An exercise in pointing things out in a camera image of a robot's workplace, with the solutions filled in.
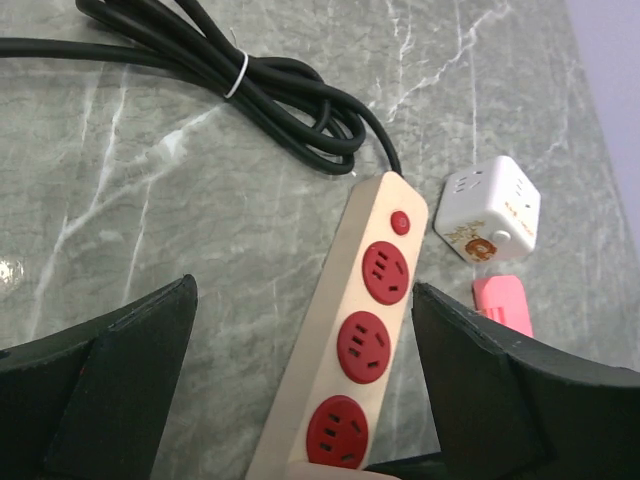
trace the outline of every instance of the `black cable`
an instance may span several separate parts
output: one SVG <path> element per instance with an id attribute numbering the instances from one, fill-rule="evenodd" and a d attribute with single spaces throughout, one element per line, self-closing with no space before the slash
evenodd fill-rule
<path id="1" fill-rule="evenodd" d="M 0 58 L 129 63 L 167 70 L 218 95 L 228 92 L 238 78 L 244 54 L 226 39 L 197 0 L 175 2 L 200 31 L 159 0 L 76 0 L 82 13 L 134 40 L 136 47 L 2 38 Z M 366 137 L 364 120 L 380 140 L 391 170 L 402 174 L 391 139 L 371 110 L 348 93 L 326 85 L 318 72 L 301 61 L 250 56 L 246 74 L 229 101 L 302 162 L 331 175 L 353 170 L 354 153 Z M 306 125 L 280 104 L 310 115 L 314 125 Z M 341 160 L 332 161 L 316 151 Z"/>

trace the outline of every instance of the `gray marble table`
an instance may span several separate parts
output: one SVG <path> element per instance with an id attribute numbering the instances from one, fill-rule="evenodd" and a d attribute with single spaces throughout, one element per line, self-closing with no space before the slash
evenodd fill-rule
<path id="1" fill-rule="evenodd" d="M 640 367 L 638 262 L 564 4 L 557 0 L 206 0 L 254 55 L 300 58 L 368 103 L 408 181 L 508 154 L 543 195 L 539 244 L 491 268 L 433 232 L 417 278 L 471 305 L 523 280 L 537 337 Z M 4 36 L 118 42 L 71 0 L 5 0 Z M 220 98 L 134 67 L 0 60 L 0 348 L 195 275 L 201 302 L 153 478 L 240 479 L 354 176 L 304 167 Z M 372 460 L 437 449 L 409 320 Z"/>

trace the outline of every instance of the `white cube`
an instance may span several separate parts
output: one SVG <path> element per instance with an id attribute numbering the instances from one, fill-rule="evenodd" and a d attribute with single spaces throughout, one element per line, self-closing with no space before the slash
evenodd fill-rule
<path id="1" fill-rule="evenodd" d="M 434 228 L 469 263 L 533 251 L 540 192 L 511 157 L 473 165 L 447 179 Z"/>

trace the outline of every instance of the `round red outlet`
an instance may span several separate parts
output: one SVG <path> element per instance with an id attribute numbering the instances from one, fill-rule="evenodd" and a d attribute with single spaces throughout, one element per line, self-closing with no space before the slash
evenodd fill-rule
<path id="1" fill-rule="evenodd" d="M 398 235 L 406 235 L 411 229 L 411 222 L 406 213 L 402 211 L 393 212 L 391 214 L 391 228 Z"/>
<path id="2" fill-rule="evenodd" d="M 307 430 L 309 462 L 356 469 L 369 444 L 367 418 L 358 403 L 344 395 L 328 398 L 311 417 Z"/>
<path id="3" fill-rule="evenodd" d="M 367 248 L 362 277 L 371 296 L 383 305 L 398 303 L 409 288 L 407 261 L 389 242 L 375 242 Z"/>
<path id="4" fill-rule="evenodd" d="M 350 380 L 375 382 L 391 357 L 391 340 L 384 323 L 373 313 L 355 312 L 344 321 L 338 334 L 338 359 Z"/>

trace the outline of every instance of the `white cube socket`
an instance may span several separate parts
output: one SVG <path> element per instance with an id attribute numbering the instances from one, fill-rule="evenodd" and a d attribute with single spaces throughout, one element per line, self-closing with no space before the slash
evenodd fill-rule
<path id="1" fill-rule="evenodd" d="M 354 187 L 247 480 L 383 478 L 344 469 L 367 465 L 427 216 L 396 173 Z"/>
<path id="2" fill-rule="evenodd" d="M 528 255 L 536 245 L 540 192 L 507 156 L 451 175 L 435 231 L 469 263 Z"/>

